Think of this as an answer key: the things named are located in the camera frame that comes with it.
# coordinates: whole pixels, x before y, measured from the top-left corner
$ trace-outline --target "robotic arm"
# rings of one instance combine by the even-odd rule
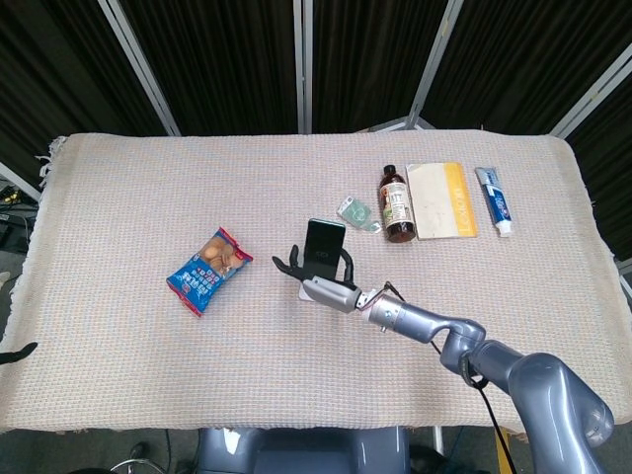
[[[531,446],[536,473],[600,474],[605,471],[592,447],[612,434],[614,422],[608,406],[563,361],[550,354],[522,355],[498,341],[486,341],[485,329],[475,321],[434,314],[381,290],[363,292],[353,282],[353,261],[347,252],[343,281],[308,275],[297,264],[298,248],[289,266],[279,258],[279,270],[302,281],[316,302],[344,313],[360,311],[363,318],[408,338],[427,344],[439,331],[448,335],[440,362],[463,377],[489,380],[510,397],[522,419]]]

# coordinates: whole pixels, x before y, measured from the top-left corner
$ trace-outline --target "toothpaste cap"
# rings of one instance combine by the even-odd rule
[[[496,227],[501,232],[501,237],[509,237],[512,235],[512,222],[510,220],[501,220],[496,223]]]

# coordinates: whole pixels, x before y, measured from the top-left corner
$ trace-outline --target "blue toothpaste tube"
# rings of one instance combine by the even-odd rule
[[[496,168],[476,168],[476,176],[483,187],[494,225],[501,233],[501,237],[509,237],[512,234],[512,217],[501,189],[501,182],[496,174]]]

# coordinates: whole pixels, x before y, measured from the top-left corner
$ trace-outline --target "brown glass bottle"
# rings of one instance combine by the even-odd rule
[[[397,174],[394,165],[384,167],[384,178],[379,184],[379,200],[390,242],[408,242],[415,238],[415,223],[404,178]]]

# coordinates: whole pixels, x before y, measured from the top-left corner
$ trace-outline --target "snack bag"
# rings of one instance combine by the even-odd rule
[[[217,289],[252,261],[220,227],[199,252],[167,278],[167,284],[189,309],[201,316]]]

